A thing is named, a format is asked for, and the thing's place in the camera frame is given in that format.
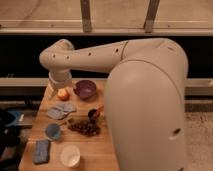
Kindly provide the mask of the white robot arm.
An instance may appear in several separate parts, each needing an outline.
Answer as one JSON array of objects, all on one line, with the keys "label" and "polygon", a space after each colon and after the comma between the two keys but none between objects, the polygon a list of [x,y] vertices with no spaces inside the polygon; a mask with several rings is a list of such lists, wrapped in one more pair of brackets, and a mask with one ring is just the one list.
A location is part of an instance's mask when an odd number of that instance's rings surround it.
[{"label": "white robot arm", "polygon": [[56,88],[71,82],[72,69],[108,75],[104,112],[120,171],[187,171],[188,61],[179,44],[151,38],[76,50],[62,39],[39,60]]}]

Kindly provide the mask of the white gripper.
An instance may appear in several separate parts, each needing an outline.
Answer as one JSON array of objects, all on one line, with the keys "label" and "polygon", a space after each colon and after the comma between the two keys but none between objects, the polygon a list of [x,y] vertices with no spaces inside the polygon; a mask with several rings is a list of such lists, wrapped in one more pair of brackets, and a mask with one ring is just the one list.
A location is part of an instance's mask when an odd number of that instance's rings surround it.
[{"label": "white gripper", "polygon": [[51,85],[47,85],[44,94],[44,97],[47,100],[51,100],[57,94],[55,89],[61,89],[69,86],[72,82],[72,75],[70,71],[50,71],[49,82]]}]

